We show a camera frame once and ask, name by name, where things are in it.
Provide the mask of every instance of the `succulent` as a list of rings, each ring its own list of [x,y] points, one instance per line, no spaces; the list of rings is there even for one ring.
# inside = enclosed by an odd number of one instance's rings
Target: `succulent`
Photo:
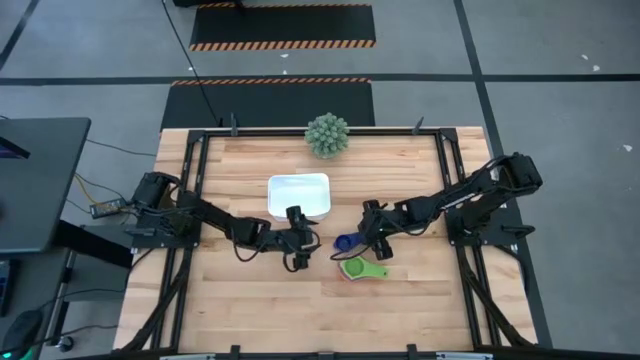
[[[311,145],[311,152],[321,159],[330,159],[349,146],[347,122],[327,113],[309,122],[304,140]]]

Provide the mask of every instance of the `hazard tape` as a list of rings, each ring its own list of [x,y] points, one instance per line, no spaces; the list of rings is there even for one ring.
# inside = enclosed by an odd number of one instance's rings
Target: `hazard tape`
[[[232,2],[204,4],[198,6],[198,9],[211,7],[235,7]],[[296,4],[296,5],[244,5],[245,8],[285,8],[285,7],[328,7],[328,6],[371,6],[371,4]]]
[[[191,51],[280,50],[280,49],[355,49],[371,48],[375,40],[296,40],[248,41],[229,43],[199,43],[189,46]]]
[[[319,84],[319,83],[364,83],[368,78],[275,78],[275,79],[218,79],[218,80],[178,80],[171,86],[181,85],[249,85],[249,84]]]

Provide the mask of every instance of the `blue object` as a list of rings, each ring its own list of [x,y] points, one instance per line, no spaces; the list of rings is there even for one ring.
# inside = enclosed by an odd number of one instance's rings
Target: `blue object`
[[[362,244],[363,240],[360,233],[340,235],[333,243],[333,247],[340,252],[349,252],[359,244]]]

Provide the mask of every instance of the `wooden tabletop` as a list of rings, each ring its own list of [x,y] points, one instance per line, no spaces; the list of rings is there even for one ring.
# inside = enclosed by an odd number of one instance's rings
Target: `wooden tabletop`
[[[480,127],[457,130],[470,173],[489,160],[484,133]],[[179,176],[187,132],[162,133],[156,171]],[[382,262],[389,268],[387,280],[346,281],[328,259],[335,238],[357,230],[363,201],[393,203],[443,188],[433,139],[353,136],[346,152],[319,160],[302,138],[213,138],[203,198],[233,215],[286,227],[267,212],[267,181],[276,174],[305,173],[325,173],[331,186],[331,212],[314,227],[323,246],[309,269],[291,274],[276,253],[241,263],[231,242],[204,226],[193,256],[180,352],[228,352],[231,345],[241,345],[242,352],[404,351],[409,343],[420,351],[471,349],[455,251],[442,217],[420,237],[390,237],[395,256]],[[517,262],[491,247],[483,252],[495,302],[525,338],[535,341]],[[156,305],[165,255],[165,250],[154,251],[129,277],[114,347],[126,344]],[[365,257],[376,262],[372,252]],[[476,306],[487,343],[484,311],[479,301]]]

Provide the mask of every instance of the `white bowl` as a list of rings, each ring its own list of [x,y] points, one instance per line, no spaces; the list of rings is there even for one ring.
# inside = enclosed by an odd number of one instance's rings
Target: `white bowl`
[[[287,208],[300,206],[309,220],[322,220],[331,210],[327,174],[274,175],[268,184],[269,214],[287,221]]]

